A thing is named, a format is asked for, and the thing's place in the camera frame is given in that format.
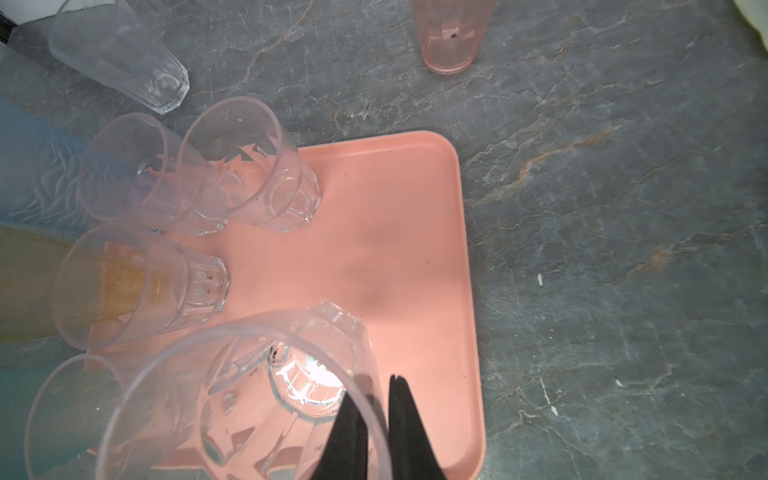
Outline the clear faceted glass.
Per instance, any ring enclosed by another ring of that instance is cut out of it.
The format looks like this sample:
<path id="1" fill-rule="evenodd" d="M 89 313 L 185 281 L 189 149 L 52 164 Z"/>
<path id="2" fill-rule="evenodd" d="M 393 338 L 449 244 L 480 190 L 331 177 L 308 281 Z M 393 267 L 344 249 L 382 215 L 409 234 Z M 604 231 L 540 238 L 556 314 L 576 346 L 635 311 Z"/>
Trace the clear faceted glass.
<path id="1" fill-rule="evenodd" d="M 102 222 L 194 235 L 223 230 L 224 219 L 195 212 L 184 198 L 177 175 L 180 146 L 180 137 L 150 115 L 116 118 L 92 139 L 81 159 L 80 205 Z"/>

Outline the blue plastic cup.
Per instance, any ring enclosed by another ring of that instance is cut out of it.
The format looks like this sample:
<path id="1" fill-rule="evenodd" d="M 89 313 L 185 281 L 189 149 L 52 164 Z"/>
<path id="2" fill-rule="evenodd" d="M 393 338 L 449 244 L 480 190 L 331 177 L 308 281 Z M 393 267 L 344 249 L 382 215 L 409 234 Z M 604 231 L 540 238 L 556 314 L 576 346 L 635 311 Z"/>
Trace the blue plastic cup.
<path id="1" fill-rule="evenodd" d="M 1 221 L 78 235 L 98 224 L 77 198 L 86 145 L 1 103 Z"/>

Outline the pink plastic tray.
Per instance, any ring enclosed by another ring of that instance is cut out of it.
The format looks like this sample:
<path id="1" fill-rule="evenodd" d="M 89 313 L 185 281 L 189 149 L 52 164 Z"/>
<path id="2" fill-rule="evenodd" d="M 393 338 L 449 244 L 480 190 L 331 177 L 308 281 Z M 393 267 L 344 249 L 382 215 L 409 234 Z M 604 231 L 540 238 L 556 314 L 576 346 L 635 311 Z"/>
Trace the pink plastic tray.
<path id="1" fill-rule="evenodd" d="M 406 379 L 437 462 L 450 479 L 484 461 L 478 348 L 461 181 L 454 147 L 416 131 L 303 149 L 323 201 L 289 234 L 232 225 L 184 246 L 221 257 L 232 287 L 206 327 L 331 302 L 366 326 L 383 393 Z M 197 331 L 156 336 L 158 354 Z"/>

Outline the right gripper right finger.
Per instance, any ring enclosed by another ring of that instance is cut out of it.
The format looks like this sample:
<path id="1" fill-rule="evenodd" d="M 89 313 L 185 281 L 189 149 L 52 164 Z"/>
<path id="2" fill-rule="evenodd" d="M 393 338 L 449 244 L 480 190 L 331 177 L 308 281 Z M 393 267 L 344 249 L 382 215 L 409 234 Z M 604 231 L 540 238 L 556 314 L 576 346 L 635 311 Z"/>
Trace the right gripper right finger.
<path id="1" fill-rule="evenodd" d="M 446 476 L 432 450 L 406 379 L 389 380 L 388 447 L 395 480 L 441 479 Z"/>

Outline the clear cup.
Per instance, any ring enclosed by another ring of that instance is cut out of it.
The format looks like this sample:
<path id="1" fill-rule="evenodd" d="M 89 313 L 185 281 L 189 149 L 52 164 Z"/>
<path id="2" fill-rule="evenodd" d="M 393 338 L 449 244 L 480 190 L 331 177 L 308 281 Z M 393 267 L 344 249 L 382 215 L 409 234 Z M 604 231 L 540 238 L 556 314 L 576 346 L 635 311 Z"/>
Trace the clear cup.
<path id="1" fill-rule="evenodd" d="M 172 375 L 139 377 L 152 354 L 88 352 L 46 379 L 24 437 L 31 479 L 93 479 L 99 448 L 109 440 L 108 479 L 155 479 L 154 467 L 179 446 L 192 417 L 185 386 Z"/>
<path id="2" fill-rule="evenodd" d="M 121 223 L 84 234 L 65 256 L 52 289 L 59 334 L 80 350 L 199 326 L 224 307 L 224 262 Z"/>

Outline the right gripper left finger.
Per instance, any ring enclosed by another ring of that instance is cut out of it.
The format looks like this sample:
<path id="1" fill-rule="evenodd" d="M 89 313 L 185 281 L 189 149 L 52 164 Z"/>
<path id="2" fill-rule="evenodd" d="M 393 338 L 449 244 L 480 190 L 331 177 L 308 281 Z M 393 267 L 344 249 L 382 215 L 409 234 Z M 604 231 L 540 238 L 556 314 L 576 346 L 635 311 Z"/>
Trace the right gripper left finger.
<path id="1" fill-rule="evenodd" d="M 346 393 L 311 480 L 365 480 L 368 429 L 354 400 Z"/>

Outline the yellow plastic cup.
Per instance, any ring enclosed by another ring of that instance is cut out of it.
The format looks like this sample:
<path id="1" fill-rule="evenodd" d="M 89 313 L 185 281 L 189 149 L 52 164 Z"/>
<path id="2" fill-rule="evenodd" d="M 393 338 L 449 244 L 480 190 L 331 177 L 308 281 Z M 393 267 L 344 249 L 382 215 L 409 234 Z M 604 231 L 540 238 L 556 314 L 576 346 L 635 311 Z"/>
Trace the yellow plastic cup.
<path id="1" fill-rule="evenodd" d="M 1 341 L 55 336 L 53 283 L 74 239 L 50 230 L 1 227 Z"/>

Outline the teal plastic cup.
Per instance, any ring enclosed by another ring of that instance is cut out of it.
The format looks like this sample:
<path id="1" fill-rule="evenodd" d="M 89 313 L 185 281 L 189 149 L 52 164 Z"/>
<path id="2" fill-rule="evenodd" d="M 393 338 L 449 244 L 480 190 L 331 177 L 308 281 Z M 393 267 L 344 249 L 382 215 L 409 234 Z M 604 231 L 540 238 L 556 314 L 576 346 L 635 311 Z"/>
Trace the teal plastic cup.
<path id="1" fill-rule="evenodd" d="M 26 479 L 23 438 L 33 400 L 56 363 L 1 369 L 1 478 Z"/>

